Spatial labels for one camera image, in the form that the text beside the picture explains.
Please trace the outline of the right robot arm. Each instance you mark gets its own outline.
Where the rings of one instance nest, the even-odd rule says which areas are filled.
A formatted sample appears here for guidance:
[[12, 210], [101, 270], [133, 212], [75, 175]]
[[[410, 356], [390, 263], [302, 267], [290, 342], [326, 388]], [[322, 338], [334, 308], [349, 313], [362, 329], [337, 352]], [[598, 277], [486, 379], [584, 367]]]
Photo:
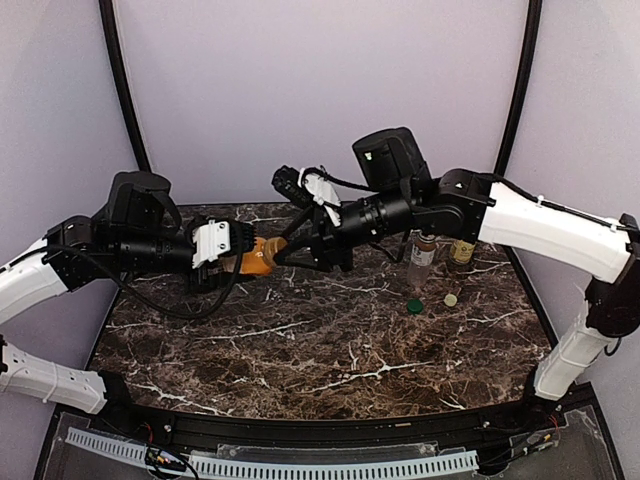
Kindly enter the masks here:
[[274, 189], [300, 209], [284, 235], [279, 265], [307, 249], [309, 268], [348, 271], [356, 247], [418, 230], [467, 243], [529, 251], [591, 275], [571, 328], [532, 375], [530, 396], [560, 400], [615, 340], [639, 326], [639, 228], [635, 219], [590, 215], [532, 195], [501, 176], [453, 169], [433, 177], [405, 127], [353, 144], [364, 197], [342, 202], [338, 180], [320, 168], [284, 166]]

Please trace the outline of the green tea bottle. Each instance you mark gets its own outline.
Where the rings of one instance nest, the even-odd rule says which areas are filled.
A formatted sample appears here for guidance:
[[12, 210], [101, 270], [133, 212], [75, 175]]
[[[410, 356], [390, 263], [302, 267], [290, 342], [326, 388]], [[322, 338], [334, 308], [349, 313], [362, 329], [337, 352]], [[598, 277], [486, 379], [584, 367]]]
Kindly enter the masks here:
[[467, 265], [473, 256], [476, 244], [455, 240], [451, 244], [449, 260], [456, 265]]

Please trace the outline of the gold bottle cap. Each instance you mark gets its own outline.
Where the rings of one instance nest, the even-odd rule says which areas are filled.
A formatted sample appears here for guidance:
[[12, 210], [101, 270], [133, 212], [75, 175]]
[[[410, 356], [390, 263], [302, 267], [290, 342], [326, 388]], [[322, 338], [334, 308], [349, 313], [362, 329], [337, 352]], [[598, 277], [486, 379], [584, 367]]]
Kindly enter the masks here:
[[288, 242], [282, 237], [272, 237], [264, 244], [264, 257], [270, 262], [275, 262], [275, 256], [287, 246]]

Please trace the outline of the coffee bottle green cap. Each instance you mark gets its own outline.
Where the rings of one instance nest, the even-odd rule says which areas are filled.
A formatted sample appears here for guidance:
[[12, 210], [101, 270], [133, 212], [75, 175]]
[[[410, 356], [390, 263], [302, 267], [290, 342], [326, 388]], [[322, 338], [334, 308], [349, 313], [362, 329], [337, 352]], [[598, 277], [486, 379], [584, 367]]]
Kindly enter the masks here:
[[407, 269], [407, 282], [420, 289], [427, 283], [437, 250], [436, 236], [420, 231], [414, 238]]

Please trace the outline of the orange juice bottle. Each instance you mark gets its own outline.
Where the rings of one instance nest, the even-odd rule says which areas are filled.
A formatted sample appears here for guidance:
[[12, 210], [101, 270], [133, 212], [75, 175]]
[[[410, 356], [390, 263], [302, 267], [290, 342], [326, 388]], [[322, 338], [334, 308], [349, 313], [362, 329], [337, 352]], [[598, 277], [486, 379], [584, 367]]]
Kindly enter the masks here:
[[266, 240], [263, 237], [258, 237], [253, 250], [243, 254], [239, 271], [241, 280], [249, 279], [250, 277], [268, 276], [277, 267], [275, 262], [272, 263], [264, 257]]

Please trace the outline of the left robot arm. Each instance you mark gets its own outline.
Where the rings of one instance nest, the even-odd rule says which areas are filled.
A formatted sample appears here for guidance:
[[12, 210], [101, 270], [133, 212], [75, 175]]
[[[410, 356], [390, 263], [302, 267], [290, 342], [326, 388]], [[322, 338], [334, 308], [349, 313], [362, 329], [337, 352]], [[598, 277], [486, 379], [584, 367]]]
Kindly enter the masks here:
[[[157, 174], [117, 173], [106, 204], [96, 214], [68, 218], [2, 265], [1, 320], [97, 279], [112, 280], [165, 316], [197, 321], [212, 315], [237, 282], [239, 262], [254, 247], [255, 230], [233, 219], [203, 218], [184, 226], [170, 189], [170, 181]], [[219, 283], [207, 274], [223, 257], [237, 262], [219, 298], [200, 313], [163, 307], [124, 280], [127, 274], [180, 274], [212, 290]], [[132, 404], [121, 375], [65, 367], [7, 341], [1, 343], [1, 389], [102, 417], [121, 415]]]

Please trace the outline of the dark green bottle cap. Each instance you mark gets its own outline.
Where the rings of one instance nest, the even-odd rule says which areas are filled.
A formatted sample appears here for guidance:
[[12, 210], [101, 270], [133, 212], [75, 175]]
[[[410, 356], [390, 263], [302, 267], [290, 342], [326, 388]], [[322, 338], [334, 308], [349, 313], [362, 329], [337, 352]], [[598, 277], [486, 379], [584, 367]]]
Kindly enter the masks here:
[[418, 315], [424, 311], [424, 304], [420, 299], [412, 298], [406, 303], [407, 312], [411, 315]]

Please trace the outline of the pale green bottle cap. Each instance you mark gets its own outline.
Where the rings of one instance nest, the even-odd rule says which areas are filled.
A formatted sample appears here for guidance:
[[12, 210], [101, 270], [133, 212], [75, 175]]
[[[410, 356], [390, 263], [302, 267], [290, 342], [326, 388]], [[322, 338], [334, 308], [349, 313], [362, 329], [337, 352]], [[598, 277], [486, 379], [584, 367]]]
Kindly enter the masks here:
[[453, 294], [447, 294], [444, 297], [444, 304], [448, 307], [453, 307], [457, 303], [457, 297]]

